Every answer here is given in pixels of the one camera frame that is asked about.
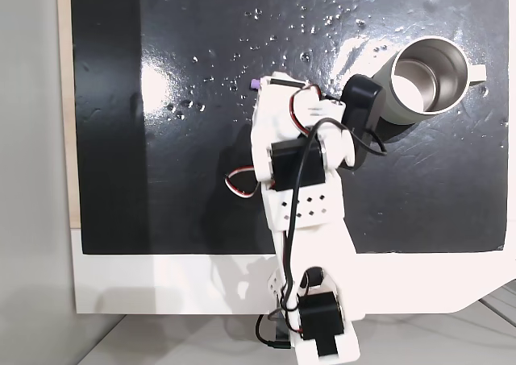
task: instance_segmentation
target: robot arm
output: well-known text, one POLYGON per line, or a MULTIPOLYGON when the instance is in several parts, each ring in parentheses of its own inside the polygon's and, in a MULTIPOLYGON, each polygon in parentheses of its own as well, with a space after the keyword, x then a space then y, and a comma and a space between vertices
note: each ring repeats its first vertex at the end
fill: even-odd
POLYGON ((336 170, 343 162, 348 168, 354 166, 356 145, 350 131, 324 119, 343 122, 347 116, 355 136, 362 130, 359 139, 366 136, 375 116, 376 126, 385 93, 368 78, 361 77, 360 82, 366 91, 375 87, 377 91, 364 98, 368 95, 364 87, 358 93, 357 85, 350 86, 351 92, 348 88, 347 99, 355 102, 355 112, 362 113, 353 116, 349 103, 321 99, 318 88, 285 74, 260 80, 252 158, 279 267, 268 287, 281 306, 278 311, 284 313, 300 365, 346 363, 360 356, 352 322, 364 313, 356 296, 358 284, 352 274, 356 251, 343 220, 336 170))

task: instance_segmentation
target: white mug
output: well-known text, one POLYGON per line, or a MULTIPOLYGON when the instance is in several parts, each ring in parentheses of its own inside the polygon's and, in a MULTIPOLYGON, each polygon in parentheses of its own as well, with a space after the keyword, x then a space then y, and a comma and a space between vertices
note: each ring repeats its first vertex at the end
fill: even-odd
POLYGON ((470 83, 485 81, 484 64, 470 65, 448 39, 425 36, 406 45, 373 77, 387 98, 381 117, 410 125, 457 106, 470 83))

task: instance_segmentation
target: water droplet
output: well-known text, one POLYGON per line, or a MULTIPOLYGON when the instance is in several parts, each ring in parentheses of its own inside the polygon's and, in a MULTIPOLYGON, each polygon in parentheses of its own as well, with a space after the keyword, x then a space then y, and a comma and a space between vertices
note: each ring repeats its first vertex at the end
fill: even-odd
POLYGON ((303 52, 299 57, 305 63, 310 63, 310 54, 308 52, 303 52))
POLYGON ((434 12, 439 7, 439 0, 425 0, 422 5, 426 10, 434 12))
POLYGON ((489 95, 489 89, 485 85, 481 85, 479 92, 481 93, 482 97, 487 97, 489 95))
POLYGON ((192 101, 189 99, 185 99, 184 101, 181 101, 181 107, 185 107, 187 109, 191 108, 194 105, 192 101))

